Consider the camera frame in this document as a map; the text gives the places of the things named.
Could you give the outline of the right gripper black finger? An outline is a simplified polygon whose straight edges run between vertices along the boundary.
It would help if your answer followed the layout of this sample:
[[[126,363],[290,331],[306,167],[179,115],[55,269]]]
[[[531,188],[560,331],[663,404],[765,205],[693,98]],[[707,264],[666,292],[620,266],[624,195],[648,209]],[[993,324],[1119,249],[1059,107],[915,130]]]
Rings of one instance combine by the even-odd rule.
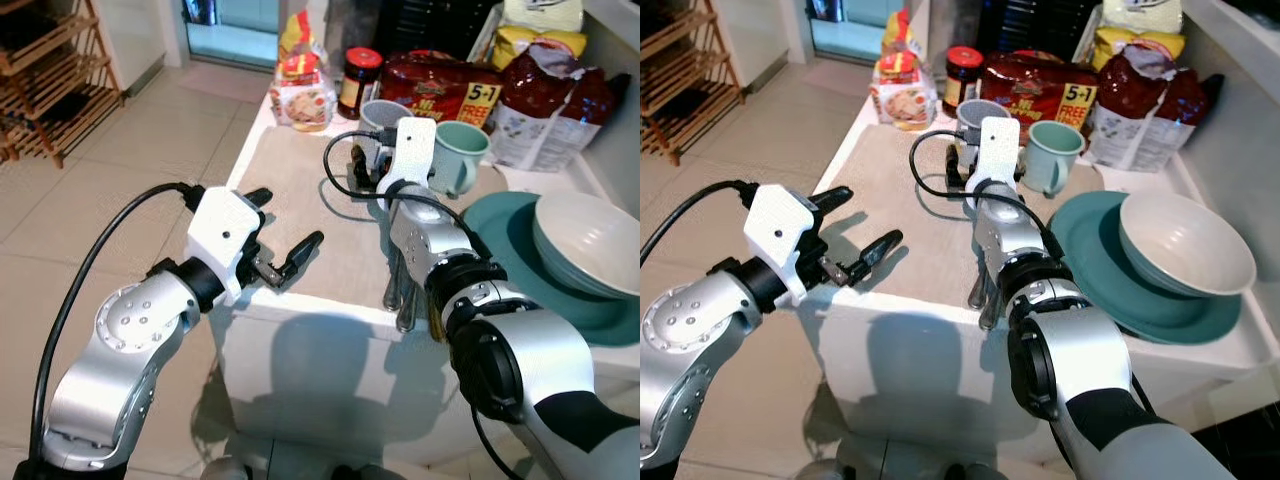
[[[972,174],[970,147],[964,141],[952,142],[945,150],[945,180],[947,191],[965,191]]]
[[[369,163],[378,155],[378,142],[356,140],[349,150],[351,170],[357,191],[375,191],[376,183],[370,177]]]

